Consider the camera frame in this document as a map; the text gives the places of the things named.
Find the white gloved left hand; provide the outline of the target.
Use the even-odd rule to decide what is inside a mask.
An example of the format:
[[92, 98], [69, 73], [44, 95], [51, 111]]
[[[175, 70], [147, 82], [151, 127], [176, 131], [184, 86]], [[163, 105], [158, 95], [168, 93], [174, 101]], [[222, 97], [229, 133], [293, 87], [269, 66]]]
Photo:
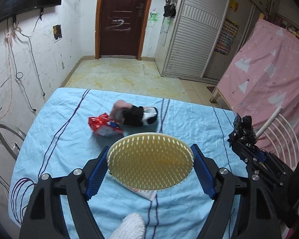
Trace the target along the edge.
[[145, 235], [145, 222], [138, 213], [126, 216], [112, 232], [109, 239], [142, 239]]

